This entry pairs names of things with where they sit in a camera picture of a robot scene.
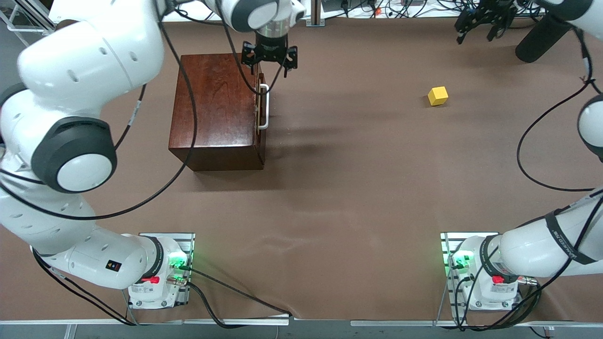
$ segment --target wooden box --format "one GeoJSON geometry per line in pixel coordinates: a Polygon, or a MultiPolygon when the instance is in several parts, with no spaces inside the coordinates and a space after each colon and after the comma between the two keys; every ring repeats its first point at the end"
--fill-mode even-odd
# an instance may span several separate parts
{"type": "MultiPolygon", "coordinates": [[[[193,171],[261,170],[264,167],[265,96],[245,85],[231,54],[183,55],[197,106],[198,129],[188,167],[193,171]]],[[[244,74],[256,91],[264,81],[259,65],[244,74]]],[[[182,72],[178,74],[169,150],[185,161],[193,137],[191,99],[182,72]]]]}

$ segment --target yellow cube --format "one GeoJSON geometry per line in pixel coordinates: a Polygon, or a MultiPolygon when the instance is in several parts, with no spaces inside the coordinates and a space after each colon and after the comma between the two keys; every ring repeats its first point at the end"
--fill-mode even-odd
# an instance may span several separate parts
{"type": "Polygon", "coordinates": [[[446,87],[444,86],[434,87],[429,91],[427,97],[432,106],[437,106],[446,102],[446,99],[448,99],[448,92],[446,92],[446,87]]]}

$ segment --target brown table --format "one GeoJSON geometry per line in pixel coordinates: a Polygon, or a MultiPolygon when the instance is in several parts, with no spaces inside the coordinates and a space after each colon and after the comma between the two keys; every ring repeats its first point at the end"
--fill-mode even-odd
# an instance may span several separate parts
{"type": "MultiPolygon", "coordinates": [[[[531,183],[514,159],[529,123],[580,87],[576,39],[568,34],[525,65],[514,47],[527,31],[488,43],[483,27],[458,46],[453,22],[299,25],[289,37],[300,50],[299,69],[272,93],[265,169],[187,170],[152,203],[99,225],[121,233],[196,232],[197,268],[298,318],[435,319],[445,278],[440,232],[503,232],[581,196],[531,183]],[[432,108],[426,95],[435,86],[446,86],[450,99],[432,108]]],[[[220,27],[186,23],[168,30],[180,54],[229,51],[220,27]]],[[[236,46],[252,39],[234,37],[236,46]]],[[[589,42],[595,66],[603,67],[602,45],[589,42]]],[[[262,66],[270,80],[277,65],[262,66]]],[[[97,213],[141,201],[180,166],[167,149],[176,79],[176,62],[167,55],[119,149],[117,173],[86,194],[97,213]]],[[[588,90],[566,104],[527,138],[530,173],[555,185],[600,184],[601,164],[576,132],[578,111],[592,96],[588,90]]],[[[114,135],[136,97],[129,93],[105,107],[114,135]]],[[[40,272],[27,246],[4,229],[0,255],[0,319],[105,318],[40,272]]],[[[559,279],[532,319],[603,322],[600,280],[559,279]]],[[[195,281],[220,317],[274,314],[195,281]]],[[[84,286],[124,309],[119,291],[84,286]]],[[[193,295],[188,306],[137,314],[143,322],[207,318],[202,308],[193,295]]],[[[451,319],[446,305],[443,318],[451,319]]]]}

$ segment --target gray floor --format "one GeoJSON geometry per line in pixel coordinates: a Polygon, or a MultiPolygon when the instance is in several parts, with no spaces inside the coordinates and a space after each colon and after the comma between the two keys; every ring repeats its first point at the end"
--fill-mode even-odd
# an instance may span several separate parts
{"type": "MultiPolygon", "coordinates": [[[[33,42],[37,36],[27,36],[33,42]]],[[[0,92],[7,86],[19,81],[16,58],[23,50],[22,42],[3,24],[0,24],[0,92]]],[[[63,338],[66,326],[63,325],[0,325],[0,339],[13,338],[63,338]]],[[[224,330],[210,325],[154,325],[141,328],[129,328],[123,325],[80,325],[77,339],[188,339],[188,338],[274,338],[273,326],[250,326],[242,329],[224,330]]],[[[556,338],[589,339],[603,337],[603,329],[593,328],[557,328],[556,338]]],[[[280,327],[279,338],[537,338],[528,328],[512,328],[486,333],[471,331],[459,332],[440,328],[353,328],[344,321],[292,321],[289,326],[280,327]]]]}

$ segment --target red button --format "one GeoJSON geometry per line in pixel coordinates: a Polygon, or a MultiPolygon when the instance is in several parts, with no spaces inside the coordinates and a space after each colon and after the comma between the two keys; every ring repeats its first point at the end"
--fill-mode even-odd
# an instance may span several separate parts
{"type": "Polygon", "coordinates": [[[151,284],[159,284],[159,277],[157,277],[157,276],[150,277],[150,278],[143,278],[141,280],[142,281],[149,281],[149,282],[151,282],[151,284]]]}
{"type": "Polygon", "coordinates": [[[495,284],[502,284],[505,282],[505,278],[501,277],[501,276],[493,276],[492,277],[492,282],[495,284]]]}

